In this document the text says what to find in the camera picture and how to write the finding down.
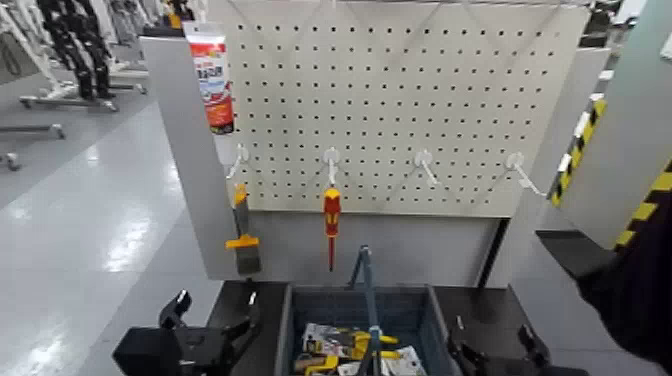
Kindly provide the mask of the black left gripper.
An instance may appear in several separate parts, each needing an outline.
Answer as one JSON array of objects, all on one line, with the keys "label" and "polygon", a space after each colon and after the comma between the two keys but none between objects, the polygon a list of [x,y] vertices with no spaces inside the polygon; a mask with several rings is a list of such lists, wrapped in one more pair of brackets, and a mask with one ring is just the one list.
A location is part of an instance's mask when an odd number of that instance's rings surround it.
[{"label": "black left gripper", "polygon": [[128,376],[228,375],[261,328],[258,293],[248,298],[246,315],[226,328],[185,327],[192,298],[182,289],[160,311],[161,328],[132,327],[112,353]]}]

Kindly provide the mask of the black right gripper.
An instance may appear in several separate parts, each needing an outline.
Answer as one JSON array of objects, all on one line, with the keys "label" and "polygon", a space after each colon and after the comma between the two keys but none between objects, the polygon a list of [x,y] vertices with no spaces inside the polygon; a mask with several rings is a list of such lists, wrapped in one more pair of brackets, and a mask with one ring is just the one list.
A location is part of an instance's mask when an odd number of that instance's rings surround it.
[{"label": "black right gripper", "polygon": [[589,376],[583,369],[554,366],[550,351],[541,338],[528,326],[518,329],[518,339],[526,358],[491,358],[470,347],[463,339],[465,326],[456,315],[448,332],[448,352],[464,376]]}]

